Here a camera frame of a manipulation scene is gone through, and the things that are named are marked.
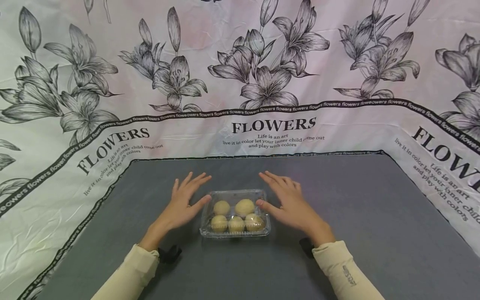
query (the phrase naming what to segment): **black clip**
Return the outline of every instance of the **black clip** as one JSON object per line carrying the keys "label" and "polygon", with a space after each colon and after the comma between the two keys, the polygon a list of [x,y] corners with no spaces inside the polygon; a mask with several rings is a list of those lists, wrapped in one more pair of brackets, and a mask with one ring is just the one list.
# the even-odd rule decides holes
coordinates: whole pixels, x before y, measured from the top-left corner
{"label": "black clip", "polygon": [[162,263],[162,264],[173,264],[178,259],[178,257],[180,256],[181,249],[180,249],[180,247],[177,247],[177,245],[173,245],[170,248],[170,250],[168,250],[167,252],[158,248],[158,254],[160,254],[160,256],[159,256],[160,263]]}
{"label": "black clip", "polygon": [[309,238],[303,238],[299,240],[300,247],[302,248],[303,252],[305,252],[305,255],[313,259],[313,253],[312,250],[315,248],[312,244],[312,241]]}

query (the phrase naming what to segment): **black border stripe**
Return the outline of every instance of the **black border stripe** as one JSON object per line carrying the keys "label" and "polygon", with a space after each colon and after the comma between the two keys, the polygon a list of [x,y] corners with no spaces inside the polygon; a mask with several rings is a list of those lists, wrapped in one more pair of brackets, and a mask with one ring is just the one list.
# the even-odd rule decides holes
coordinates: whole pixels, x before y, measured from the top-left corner
{"label": "black border stripe", "polygon": [[[447,123],[444,119],[440,118],[436,113],[431,110],[426,109],[425,107],[415,104],[409,100],[394,98],[394,99],[370,99],[370,100],[359,100],[359,101],[323,101],[318,104],[307,104],[298,107],[289,107],[289,106],[274,106],[274,107],[264,107],[258,109],[242,110],[242,109],[224,109],[219,111],[210,111],[210,112],[184,112],[184,113],[170,113],[161,116],[135,116],[123,121],[117,122],[107,122],[101,124],[91,135],[89,135],[85,140],[79,144],[69,147],[48,169],[36,175],[24,186],[19,188],[12,195],[7,197],[0,203],[0,217],[6,214],[10,209],[12,209],[17,203],[24,199],[31,191],[38,187],[48,178],[52,177],[58,170],[60,170],[72,157],[75,153],[81,149],[87,147],[91,142],[98,137],[103,130],[110,127],[124,126],[132,124],[135,122],[160,122],[169,119],[190,119],[190,118],[216,118],[222,116],[252,116],[264,112],[286,112],[286,113],[296,113],[302,111],[316,111],[320,108],[359,108],[365,106],[399,106],[410,109],[411,111],[417,112],[418,114],[426,117],[439,128],[445,131],[447,134],[451,135],[463,145],[468,147],[470,150],[480,155],[480,142],[474,140],[470,136],[461,132],[457,128],[453,127]],[[465,142],[461,137],[469,140],[469,143]],[[32,188],[28,188],[28,185],[35,184]]]}
{"label": "black border stripe", "polygon": [[299,157],[299,156],[338,156],[338,155],[387,155],[390,157],[393,161],[395,161],[390,155],[388,155],[385,151],[383,150],[377,150],[377,151],[334,151],[334,152],[323,152],[323,153],[316,153],[316,152],[308,152],[308,153],[295,153],[295,154],[274,154],[274,155],[259,155],[259,156],[210,156],[210,157],[202,157],[202,158],[196,158],[196,157],[188,157],[188,158],[152,158],[152,159],[134,159],[132,160],[127,168],[119,175],[117,180],[110,185],[108,188],[107,192],[105,195],[100,198],[90,211],[90,213],[87,215],[87,217],[77,226],[77,228],[73,231],[73,233],[70,235],[68,238],[67,242],[63,245],[62,248],[60,248],[57,251],[57,254],[55,255],[55,258],[53,261],[48,265],[48,267],[43,270],[42,273],[40,273],[32,283],[23,291],[23,293],[17,298],[17,300],[25,300],[27,299],[32,291],[42,282],[42,280],[45,278],[45,276],[53,269],[55,266],[61,261],[61,259],[64,257],[64,255],[70,250],[70,248],[73,245],[73,242],[77,239],[79,234],[82,232],[82,230],[86,227],[86,225],[92,220],[92,218],[95,216],[95,214],[98,212],[102,204],[105,202],[105,200],[110,196],[112,193],[113,189],[117,185],[117,183],[120,181],[120,179],[123,177],[123,175],[127,172],[127,170],[130,168],[130,166],[137,161],[159,161],[159,160],[196,160],[196,159],[229,159],[229,158],[271,158],[271,157]]}

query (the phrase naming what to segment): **hand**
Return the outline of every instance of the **hand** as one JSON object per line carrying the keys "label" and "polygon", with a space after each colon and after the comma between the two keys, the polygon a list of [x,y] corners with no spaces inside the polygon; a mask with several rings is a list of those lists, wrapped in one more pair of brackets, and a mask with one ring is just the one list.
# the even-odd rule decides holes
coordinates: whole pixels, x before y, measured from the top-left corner
{"label": "hand", "polygon": [[281,204],[280,208],[276,208],[268,202],[257,200],[256,203],[261,209],[283,224],[305,232],[315,248],[336,241],[330,226],[303,199],[298,182],[268,171],[259,175],[274,191]]}
{"label": "hand", "polygon": [[197,203],[190,206],[189,201],[198,188],[209,181],[212,176],[205,177],[205,173],[192,179],[190,172],[182,183],[175,179],[172,189],[172,199],[157,220],[150,225],[142,241],[138,244],[147,251],[156,250],[160,240],[174,228],[185,225],[197,215],[202,207],[210,201],[211,196],[206,195]]}

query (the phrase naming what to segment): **plastic clamshell box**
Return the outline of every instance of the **plastic clamshell box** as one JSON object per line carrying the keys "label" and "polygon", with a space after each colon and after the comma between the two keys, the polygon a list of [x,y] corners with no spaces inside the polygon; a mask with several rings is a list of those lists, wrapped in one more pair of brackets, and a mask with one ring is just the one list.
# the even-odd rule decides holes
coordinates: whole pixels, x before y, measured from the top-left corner
{"label": "plastic clamshell box", "polygon": [[200,234],[206,238],[224,239],[224,238],[244,238],[244,237],[262,237],[270,233],[271,224],[270,216],[255,205],[253,212],[259,216],[265,227],[258,231],[248,231],[246,227],[240,232],[229,232],[228,226],[223,232],[215,232],[210,224],[213,217],[215,217],[213,208],[215,203],[219,201],[226,201],[230,205],[230,211],[225,215],[227,221],[237,216],[235,213],[235,205],[242,199],[250,199],[255,204],[258,199],[267,202],[266,193],[264,190],[238,190],[238,191],[213,191],[210,192],[212,200],[205,205],[202,211],[202,221],[200,225]]}

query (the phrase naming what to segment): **left hand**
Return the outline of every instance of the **left hand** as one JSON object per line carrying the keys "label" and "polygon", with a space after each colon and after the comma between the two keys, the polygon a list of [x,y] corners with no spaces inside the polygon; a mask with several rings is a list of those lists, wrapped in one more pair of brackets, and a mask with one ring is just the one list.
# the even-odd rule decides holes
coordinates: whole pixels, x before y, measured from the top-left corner
{"label": "left hand", "polygon": [[175,179],[170,203],[157,220],[150,225],[144,238],[138,244],[140,247],[149,252],[156,250],[160,240],[167,232],[188,223],[200,212],[202,207],[210,201],[211,196],[206,195],[194,205],[189,205],[193,193],[195,193],[202,184],[212,178],[212,176],[206,176],[205,173],[202,173],[191,180],[192,175],[193,173],[190,172],[180,184],[179,180]]}

